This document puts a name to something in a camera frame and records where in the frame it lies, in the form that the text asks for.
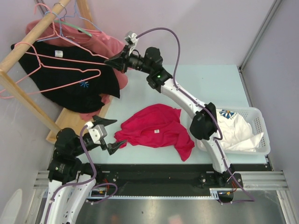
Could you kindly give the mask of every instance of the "clothing label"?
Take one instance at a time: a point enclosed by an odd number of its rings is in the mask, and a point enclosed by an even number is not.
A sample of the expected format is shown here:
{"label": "clothing label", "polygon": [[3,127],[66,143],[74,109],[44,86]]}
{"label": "clothing label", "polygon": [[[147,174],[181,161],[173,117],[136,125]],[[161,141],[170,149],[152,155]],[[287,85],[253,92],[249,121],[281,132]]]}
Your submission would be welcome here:
{"label": "clothing label", "polygon": [[56,50],[55,57],[64,57],[64,52],[62,50]]}

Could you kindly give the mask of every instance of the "folded clothing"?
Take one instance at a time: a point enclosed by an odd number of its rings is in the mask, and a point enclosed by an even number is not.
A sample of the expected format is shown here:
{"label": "folded clothing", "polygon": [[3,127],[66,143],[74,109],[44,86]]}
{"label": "folded clothing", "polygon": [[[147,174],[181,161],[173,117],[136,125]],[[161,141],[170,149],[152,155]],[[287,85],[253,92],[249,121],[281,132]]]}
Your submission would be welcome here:
{"label": "folded clothing", "polygon": [[[228,110],[216,110],[217,122],[222,131],[223,139],[220,142],[223,150],[256,152],[263,137],[263,132],[254,135],[252,127],[244,117]],[[197,142],[201,150],[206,150],[201,141]]]}
{"label": "folded clothing", "polygon": [[[26,27],[26,34],[29,33],[33,27],[39,22],[39,20],[33,21],[29,23]],[[60,26],[59,23],[55,23],[55,30],[60,33]],[[62,27],[62,33],[65,37],[68,37],[73,42],[78,43],[80,46],[96,53],[99,55],[102,55],[104,57],[112,57],[116,54],[118,54],[124,47],[124,44],[120,41],[118,41],[115,38],[112,38],[108,35],[106,35],[104,32],[101,31],[93,31],[92,37],[80,33],[77,29],[69,27],[67,25],[61,24]],[[40,38],[49,36],[53,34],[53,26],[50,24],[48,28],[42,33]],[[60,47],[70,47],[74,46],[74,44],[63,40],[62,38],[56,38],[45,41],[48,44],[60,46]],[[116,78],[119,82],[120,89],[123,89],[127,83],[128,83],[128,77],[121,73],[120,71],[117,71],[114,69],[114,72],[116,74]]]}
{"label": "folded clothing", "polygon": [[180,124],[180,114],[181,110],[167,105],[148,106],[122,123],[121,131],[116,132],[114,137],[117,141],[127,140],[133,146],[158,148],[174,145],[182,161],[186,161],[194,142]]}
{"label": "folded clothing", "polygon": [[[59,52],[59,57],[72,60],[103,63],[104,58],[94,57],[89,52],[73,46],[58,47],[44,42],[35,42],[34,47],[38,54],[55,57]],[[90,113],[99,110],[104,104],[99,94],[104,93],[115,97],[120,97],[118,80],[113,69],[105,65],[78,63],[53,58],[40,57],[43,64],[55,67],[77,68],[81,70],[98,69],[101,71],[99,77],[83,81],[74,85],[63,87],[57,90],[42,92],[42,94],[53,102],[71,111],[79,113]],[[19,60],[22,68],[27,74],[38,68],[37,57],[25,53]],[[35,82],[39,90],[55,88],[61,85],[73,83],[97,75],[98,71],[80,72],[78,70],[60,70],[42,67],[30,78]]]}

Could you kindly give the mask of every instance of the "wooden board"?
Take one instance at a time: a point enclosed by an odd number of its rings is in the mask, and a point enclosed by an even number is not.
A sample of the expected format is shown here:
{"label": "wooden board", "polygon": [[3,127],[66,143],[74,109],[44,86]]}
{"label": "wooden board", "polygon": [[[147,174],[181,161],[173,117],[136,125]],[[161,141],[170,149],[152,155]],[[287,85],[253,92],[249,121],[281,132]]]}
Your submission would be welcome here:
{"label": "wooden board", "polygon": [[[110,106],[110,103],[106,104],[105,106],[102,107],[100,113],[99,113],[99,116],[100,117],[105,117],[108,109],[109,109],[109,106]],[[70,111],[68,109],[63,109],[59,115],[59,117],[57,118],[56,120],[56,124],[61,128],[66,128],[66,127],[70,127],[72,128],[75,133],[77,135],[80,134],[80,131],[81,129],[83,128],[84,124],[86,123],[87,121],[85,120],[82,120],[80,118],[80,115],[79,113],[76,113],[76,112],[73,112],[73,111]],[[50,131],[50,133],[48,134],[46,140],[52,144],[55,143],[56,141],[56,134],[53,132],[53,131]]]}

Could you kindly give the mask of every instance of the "wooden beam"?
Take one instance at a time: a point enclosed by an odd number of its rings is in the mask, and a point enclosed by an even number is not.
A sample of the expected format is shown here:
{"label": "wooden beam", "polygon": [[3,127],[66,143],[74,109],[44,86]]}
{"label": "wooden beam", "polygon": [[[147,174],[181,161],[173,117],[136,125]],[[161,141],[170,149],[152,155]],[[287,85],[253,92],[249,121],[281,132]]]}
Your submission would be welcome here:
{"label": "wooden beam", "polygon": [[51,131],[54,133],[60,131],[58,125],[2,70],[0,70],[0,83]]}
{"label": "wooden beam", "polygon": [[[90,13],[87,0],[77,0],[77,4],[81,17],[88,19],[93,23],[92,14]],[[84,20],[85,28],[95,30],[96,28],[89,21]]]}
{"label": "wooden beam", "polygon": [[[66,6],[71,0],[60,0],[59,3]],[[52,12],[59,14],[64,8],[60,4],[55,4],[52,9]],[[33,44],[37,38],[46,30],[46,28],[52,23],[52,21],[56,18],[54,14],[45,15],[38,24],[21,40],[21,42],[27,42]],[[17,61],[25,54],[25,52],[30,48],[27,44],[19,44],[17,45],[0,63],[0,69],[5,73],[17,63]]]}

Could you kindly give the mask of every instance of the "table surface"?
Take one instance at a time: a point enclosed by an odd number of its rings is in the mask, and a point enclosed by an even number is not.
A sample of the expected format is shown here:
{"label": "table surface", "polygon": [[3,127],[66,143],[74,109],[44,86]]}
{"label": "table surface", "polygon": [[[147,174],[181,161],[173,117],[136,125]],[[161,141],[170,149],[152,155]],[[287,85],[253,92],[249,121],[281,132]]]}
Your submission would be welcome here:
{"label": "table surface", "polygon": [[[164,66],[170,73],[173,65]],[[108,112],[107,119],[117,119],[118,122],[106,127],[108,136],[106,143],[115,142],[114,133],[119,131],[121,123],[136,112],[153,104],[165,104],[180,108],[170,98],[151,89],[146,81],[147,74],[135,70],[127,72],[129,83],[121,90],[121,98],[114,98]],[[217,108],[221,106],[247,107],[248,102],[244,88],[235,65],[180,65],[177,70],[177,82],[198,99],[209,103],[213,102]],[[191,119],[186,112],[181,113],[181,124],[188,128]],[[119,149],[115,154],[109,155],[100,147],[90,152],[94,163],[108,164],[210,164],[211,159],[206,152],[196,146],[191,156],[182,162],[173,146],[150,148],[145,146],[132,146]],[[263,164],[266,159],[263,155],[227,154],[234,164]],[[84,163],[88,162],[85,155],[79,156]]]}

